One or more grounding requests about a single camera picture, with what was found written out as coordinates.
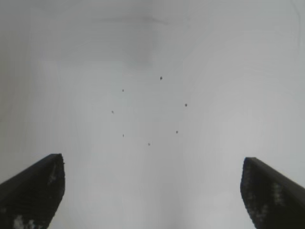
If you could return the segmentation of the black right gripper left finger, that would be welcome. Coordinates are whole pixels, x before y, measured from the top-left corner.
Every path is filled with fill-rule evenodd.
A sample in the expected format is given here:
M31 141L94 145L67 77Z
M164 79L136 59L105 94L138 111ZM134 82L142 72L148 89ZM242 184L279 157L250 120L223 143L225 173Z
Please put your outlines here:
M62 154L50 154L1 183L1 229L46 229L65 193Z

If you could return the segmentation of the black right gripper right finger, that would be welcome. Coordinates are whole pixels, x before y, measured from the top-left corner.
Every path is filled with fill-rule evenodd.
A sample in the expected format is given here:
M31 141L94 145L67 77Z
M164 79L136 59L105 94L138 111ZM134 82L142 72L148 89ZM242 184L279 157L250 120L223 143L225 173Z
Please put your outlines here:
M256 157L244 159L240 193L255 228L305 228L305 188Z

